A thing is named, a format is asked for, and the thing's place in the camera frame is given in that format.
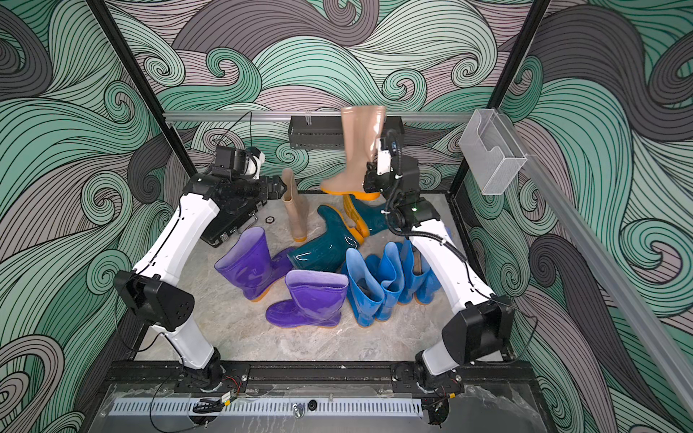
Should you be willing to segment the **purple boot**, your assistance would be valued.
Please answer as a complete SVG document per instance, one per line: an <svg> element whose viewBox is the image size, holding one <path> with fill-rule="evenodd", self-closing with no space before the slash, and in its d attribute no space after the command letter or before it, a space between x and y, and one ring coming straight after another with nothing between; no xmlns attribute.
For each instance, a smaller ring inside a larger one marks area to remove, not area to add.
<svg viewBox="0 0 693 433"><path fill-rule="evenodd" d="M259 301L268 289L293 269L288 247L271 256L265 230L252 227L244 231L234 246L214 265L249 301Z"/></svg>
<svg viewBox="0 0 693 433"><path fill-rule="evenodd" d="M346 275L292 270L284 282L291 297L267 308L265 318L270 324L279 328L334 328L339 324L349 288Z"/></svg>

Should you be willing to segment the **beige boot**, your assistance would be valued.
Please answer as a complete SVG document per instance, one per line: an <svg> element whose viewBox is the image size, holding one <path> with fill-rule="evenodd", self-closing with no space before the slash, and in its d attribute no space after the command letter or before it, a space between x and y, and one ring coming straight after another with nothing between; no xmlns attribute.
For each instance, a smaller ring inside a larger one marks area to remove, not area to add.
<svg viewBox="0 0 693 433"><path fill-rule="evenodd" d="M297 243L302 243L308 237L309 205L298 191L295 174L292 169L286 168L282 172L282 181L286 186L282 202L285 206L292 238Z"/></svg>
<svg viewBox="0 0 693 433"><path fill-rule="evenodd" d="M345 146L345 168L337 175L323 180L319 187L330 195L354 195L358 200L379 198L379 192L365 192L367 165L375 161L386 108L384 106L349 106L341 108L341 123Z"/></svg>

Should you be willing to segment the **blue boot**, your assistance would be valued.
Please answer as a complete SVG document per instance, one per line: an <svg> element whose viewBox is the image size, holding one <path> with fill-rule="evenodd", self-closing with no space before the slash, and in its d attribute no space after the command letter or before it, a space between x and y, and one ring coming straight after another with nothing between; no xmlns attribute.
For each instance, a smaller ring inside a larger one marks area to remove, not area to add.
<svg viewBox="0 0 693 433"><path fill-rule="evenodd" d="M402 243L397 243L402 273L404 274L404 289L399 298L402 305L409 304L414 294L419 290L425 280L424 259L413 244L404 239Z"/></svg>
<svg viewBox="0 0 693 433"><path fill-rule="evenodd" d="M375 322L375 316L384 303L384 289L366 265L357 249L346 251L341 272L348 277L348 300L357 324L368 328Z"/></svg>
<svg viewBox="0 0 693 433"><path fill-rule="evenodd" d="M440 282L435 272L425 259L421 259L420 264L414 267L413 276L417 301L423 305L430 304L440 289Z"/></svg>
<svg viewBox="0 0 693 433"><path fill-rule="evenodd" d="M375 314L375 318L379 321L390 319L404 290L404 270L402 270L398 246L398 243L388 242L381 257L370 254L366 258L368 270L384 290L383 304Z"/></svg>

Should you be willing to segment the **teal boot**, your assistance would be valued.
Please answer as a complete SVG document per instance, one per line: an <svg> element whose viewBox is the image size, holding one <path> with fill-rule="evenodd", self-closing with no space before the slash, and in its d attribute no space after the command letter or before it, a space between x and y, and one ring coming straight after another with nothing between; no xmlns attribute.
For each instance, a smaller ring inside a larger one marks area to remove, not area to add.
<svg viewBox="0 0 693 433"><path fill-rule="evenodd" d="M370 237L388 229L385 220L385 205L369 206L358 200L354 195L343 197L343 207L346 215L355 223L357 232L362 237Z"/></svg>
<svg viewBox="0 0 693 433"><path fill-rule="evenodd" d="M295 270L337 272L346 258L346 251L357 249L365 238L355 227L349 227L343 214L330 205L320 205L318 214L326 224L326 232L288 254Z"/></svg>

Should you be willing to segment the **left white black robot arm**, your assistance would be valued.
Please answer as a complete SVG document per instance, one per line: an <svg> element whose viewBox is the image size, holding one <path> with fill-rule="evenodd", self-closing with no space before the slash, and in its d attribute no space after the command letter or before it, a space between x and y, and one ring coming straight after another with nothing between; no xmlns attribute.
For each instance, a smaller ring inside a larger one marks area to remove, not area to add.
<svg viewBox="0 0 693 433"><path fill-rule="evenodd" d="M222 383L221 356L193 317L193 295L177 284L199 240L221 243L268 200L283 196L284 182L263 176L264 163L265 155L256 147L218 146L214 162L189 178L177 209L151 249L132 270L120 271L114 278L125 305L168 340L184 373L204 393L216 391Z"/></svg>

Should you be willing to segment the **blue boot front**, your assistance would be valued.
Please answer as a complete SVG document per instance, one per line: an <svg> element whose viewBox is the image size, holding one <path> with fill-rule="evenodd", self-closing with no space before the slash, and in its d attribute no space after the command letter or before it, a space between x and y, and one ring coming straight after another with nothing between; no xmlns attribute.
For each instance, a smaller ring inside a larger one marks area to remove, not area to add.
<svg viewBox="0 0 693 433"><path fill-rule="evenodd" d="M388 242L381 257L370 254L366 258L368 270L384 290L383 304L375 314L375 318L379 321L390 319L404 290L404 270L402 270L398 246L398 243Z"/></svg>

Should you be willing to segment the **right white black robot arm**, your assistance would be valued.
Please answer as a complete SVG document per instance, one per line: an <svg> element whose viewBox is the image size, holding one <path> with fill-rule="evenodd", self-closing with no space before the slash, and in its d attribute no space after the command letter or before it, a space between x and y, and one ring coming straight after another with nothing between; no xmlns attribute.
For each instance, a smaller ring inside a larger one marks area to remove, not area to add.
<svg viewBox="0 0 693 433"><path fill-rule="evenodd" d="M415 358L420 387L440 388L464 364L502 351L509 343L514 306L499 296L468 266L428 200L420 196L418 161L402 154L393 129L375 140L377 157L366 164L364 190L384 195L384 220L396 236L409 240L423 256L446 294L452 319L441 341Z"/></svg>

